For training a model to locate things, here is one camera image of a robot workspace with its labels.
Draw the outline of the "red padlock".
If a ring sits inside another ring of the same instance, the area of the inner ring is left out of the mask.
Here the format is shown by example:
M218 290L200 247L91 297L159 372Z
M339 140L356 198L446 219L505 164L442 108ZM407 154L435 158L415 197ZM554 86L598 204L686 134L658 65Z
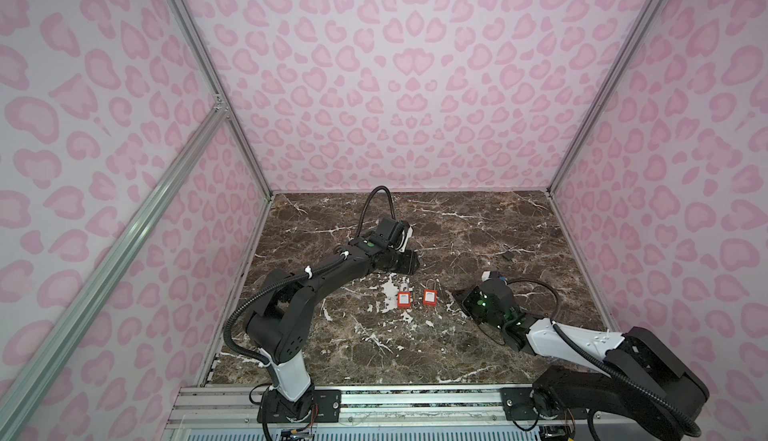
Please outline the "red padlock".
M396 297L396 304L399 309L411 309L413 306L413 293L410 291L399 291Z
M425 289L422 296L424 306L434 307L438 304L438 292L436 290Z

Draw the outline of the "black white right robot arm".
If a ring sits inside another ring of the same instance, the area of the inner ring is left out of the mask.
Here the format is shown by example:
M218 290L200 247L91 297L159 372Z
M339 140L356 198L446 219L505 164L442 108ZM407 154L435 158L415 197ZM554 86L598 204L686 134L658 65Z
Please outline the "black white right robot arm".
M566 325L558 319L559 297L551 314L533 313L518 304L513 283L488 271L480 283L451 295L465 316L495 329L502 345L558 360L532 385L528 404L539 417L582 409L590 417L605 412L630 419L658 440L701 436L697 418L709 390L653 332Z

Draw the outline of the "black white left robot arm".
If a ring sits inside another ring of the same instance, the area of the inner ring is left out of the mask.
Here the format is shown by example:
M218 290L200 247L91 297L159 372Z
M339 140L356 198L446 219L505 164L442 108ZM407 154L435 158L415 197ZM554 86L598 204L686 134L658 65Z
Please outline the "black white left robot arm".
M260 291L224 323L225 345L261 363L284 400L299 401L313 386L303 349L316 305L374 272L415 273L420 266L418 254L407 247L412 234L409 223L384 217L374 231L352 238L301 272L270 272Z

